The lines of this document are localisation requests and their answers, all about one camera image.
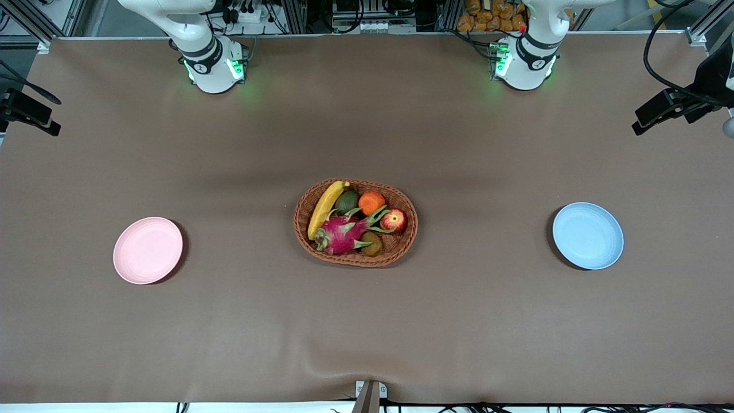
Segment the yellow banana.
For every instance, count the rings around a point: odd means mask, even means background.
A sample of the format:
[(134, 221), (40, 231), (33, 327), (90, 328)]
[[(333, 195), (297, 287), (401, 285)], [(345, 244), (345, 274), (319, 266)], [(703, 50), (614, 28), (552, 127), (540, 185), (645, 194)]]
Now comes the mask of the yellow banana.
[(309, 237), (309, 240), (315, 240), (317, 230), (319, 230), (328, 217), (330, 217), (335, 202), (349, 187), (349, 181), (339, 180), (334, 181), (325, 189), (325, 191), (323, 191), (310, 217), (309, 227), (307, 227), (307, 237)]

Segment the red yellow apple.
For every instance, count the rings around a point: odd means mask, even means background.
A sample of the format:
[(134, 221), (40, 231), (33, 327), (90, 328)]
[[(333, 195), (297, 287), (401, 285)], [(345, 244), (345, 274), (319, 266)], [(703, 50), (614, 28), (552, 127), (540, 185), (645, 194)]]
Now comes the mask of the red yellow apple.
[(392, 208), (380, 220), (380, 228), (387, 233), (402, 233), (407, 227), (407, 215), (398, 208)]

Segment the light blue round plate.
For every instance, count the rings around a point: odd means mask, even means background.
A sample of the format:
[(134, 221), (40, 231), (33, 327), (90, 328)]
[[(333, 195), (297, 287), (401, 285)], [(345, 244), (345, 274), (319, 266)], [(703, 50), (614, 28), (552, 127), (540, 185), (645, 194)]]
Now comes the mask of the light blue round plate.
[(584, 270), (611, 267), (624, 251), (624, 234), (616, 217), (593, 203), (571, 203), (559, 209), (552, 238), (559, 253)]

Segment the pink round plate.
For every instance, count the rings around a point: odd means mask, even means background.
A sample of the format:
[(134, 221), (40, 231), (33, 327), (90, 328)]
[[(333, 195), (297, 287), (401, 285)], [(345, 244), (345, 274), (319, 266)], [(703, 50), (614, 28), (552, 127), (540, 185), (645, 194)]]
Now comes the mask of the pink round plate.
[(163, 217), (145, 217), (131, 223), (115, 243), (112, 261), (123, 280), (148, 285), (167, 277), (184, 250), (181, 230)]

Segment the orange yellow snack pile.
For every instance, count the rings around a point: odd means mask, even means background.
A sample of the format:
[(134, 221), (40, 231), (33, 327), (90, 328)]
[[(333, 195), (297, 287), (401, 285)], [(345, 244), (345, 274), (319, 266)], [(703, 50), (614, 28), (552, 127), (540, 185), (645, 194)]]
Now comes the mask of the orange yellow snack pile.
[(530, 11), (521, 0), (462, 0), (457, 32), (524, 32)]

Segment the white power strip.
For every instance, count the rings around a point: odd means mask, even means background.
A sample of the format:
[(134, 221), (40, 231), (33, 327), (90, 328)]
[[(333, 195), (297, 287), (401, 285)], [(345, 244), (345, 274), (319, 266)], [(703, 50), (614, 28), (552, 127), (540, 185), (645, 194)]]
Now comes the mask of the white power strip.
[(226, 24), (275, 23), (275, 16), (266, 3), (242, 3), (232, 5), (222, 14)]

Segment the brown wicker basket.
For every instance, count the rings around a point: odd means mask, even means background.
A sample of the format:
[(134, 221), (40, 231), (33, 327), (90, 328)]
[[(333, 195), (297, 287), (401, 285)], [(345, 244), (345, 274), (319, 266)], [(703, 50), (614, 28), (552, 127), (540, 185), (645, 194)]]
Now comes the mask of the brown wicker basket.
[[(343, 180), (350, 182), (350, 187), (345, 191), (355, 190), (360, 196), (367, 191), (382, 193), (387, 202), (385, 206), (388, 209), (398, 208), (407, 215), (408, 222), (404, 232), (376, 233), (382, 239), (384, 248), (382, 253), (375, 257), (365, 256), (360, 250), (354, 250), (344, 255), (329, 255), (315, 250), (314, 241), (309, 240), (309, 237), (307, 237), (307, 227), (309, 227), (310, 217), (320, 196), (334, 181), (339, 181), (339, 178), (320, 181), (312, 186), (312, 188), (306, 190), (297, 201), (293, 216), (293, 225), (297, 240), (301, 246), (312, 256), (320, 260), (356, 267), (385, 267), (404, 256), (411, 248), (417, 235), (417, 223), (419, 220), (417, 219), (414, 204), (402, 191), (394, 188), (394, 186), (365, 180)], [(356, 214), (356, 219), (364, 219), (366, 216), (360, 212)]]

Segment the orange fruit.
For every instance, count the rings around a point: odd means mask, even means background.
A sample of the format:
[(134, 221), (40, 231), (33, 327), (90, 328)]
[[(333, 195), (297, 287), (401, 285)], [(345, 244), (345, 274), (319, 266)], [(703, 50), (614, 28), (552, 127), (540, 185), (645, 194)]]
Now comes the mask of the orange fruit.
[(367, 191), (363, 193), (357, 202), (360, 211), (364, 215), (371, 215), (380, 208), (383, 208), (387, 202), (382, 193), (377, 191)]

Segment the black electronics rack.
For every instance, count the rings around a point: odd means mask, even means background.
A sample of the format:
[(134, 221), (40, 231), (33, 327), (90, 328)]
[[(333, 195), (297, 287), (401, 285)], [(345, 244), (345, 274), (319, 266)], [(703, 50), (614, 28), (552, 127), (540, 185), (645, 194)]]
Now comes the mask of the black electronics rack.
[(336, 34), (415, 32), (417, 0), (325, 0), (323, 17)]

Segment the green avocado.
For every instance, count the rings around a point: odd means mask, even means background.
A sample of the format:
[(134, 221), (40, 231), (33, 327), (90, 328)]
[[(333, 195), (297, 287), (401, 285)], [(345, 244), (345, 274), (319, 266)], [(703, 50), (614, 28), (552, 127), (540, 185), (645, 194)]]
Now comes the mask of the green avocado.
[(359, 209), (360, 195), (355, 190), (344, 191), (334, 204), (334, 212), (336, 215), (346, 215), (352, 209)]

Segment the pink dragon fruit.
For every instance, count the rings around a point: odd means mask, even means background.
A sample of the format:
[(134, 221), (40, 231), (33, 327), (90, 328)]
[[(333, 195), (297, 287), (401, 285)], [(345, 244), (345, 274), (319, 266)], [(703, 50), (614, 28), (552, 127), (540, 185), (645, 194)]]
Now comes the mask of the pink dragon fruit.
[(360, 208), (349, 210), (344, 215), (328, 217), (314, 235), (315, 250), (329, 255), (344, 255), (374, 244), (374, 241), (363, 240), (365, 233), (392, 233), (394, 229), (385, 229), (378, 222), (392, 212), (387, 206), (381, 206), (364, 219), (357, 220)]

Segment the brown table cloth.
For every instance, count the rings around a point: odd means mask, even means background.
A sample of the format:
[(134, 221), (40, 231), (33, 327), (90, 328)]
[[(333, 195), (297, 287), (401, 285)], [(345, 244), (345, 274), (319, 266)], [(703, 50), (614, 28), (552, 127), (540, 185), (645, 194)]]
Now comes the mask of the brown table cloth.
[[(404, 403), (734, 403), (734, 139), (726, 111), (642, 136), (643, 35), (567, 37), (540, 89), (449, 35), (259, 40), (211, 96), (165, 40), (57, 40), (29, 79), (52, 138), (0, 147), (0, 403), (304, 402), (385, 383)], [(299, 243), (320, 181), (414, 204), (385, 267)], [(611, 267), (564, 258), (567, 204), (611, 212)], [(183, 235), (135, 285), (120, 234)]]

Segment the aluminium frame profile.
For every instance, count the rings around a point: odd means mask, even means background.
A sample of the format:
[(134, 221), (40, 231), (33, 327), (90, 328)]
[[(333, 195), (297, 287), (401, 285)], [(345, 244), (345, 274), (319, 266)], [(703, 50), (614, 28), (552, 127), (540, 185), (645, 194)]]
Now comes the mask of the aluminium frame profile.
[(70, 37), (89, 0), (0, 0), (0, 46), (34, 49)]
[(686, 28), (686, 37), (689, 45), (706, 45), (705, 35), (713, 29), (719, 21), (723, 21), (727, 14), (734, 13), (734, 0), (694, 0), (705, 3), (708, 9), (692, 26)]

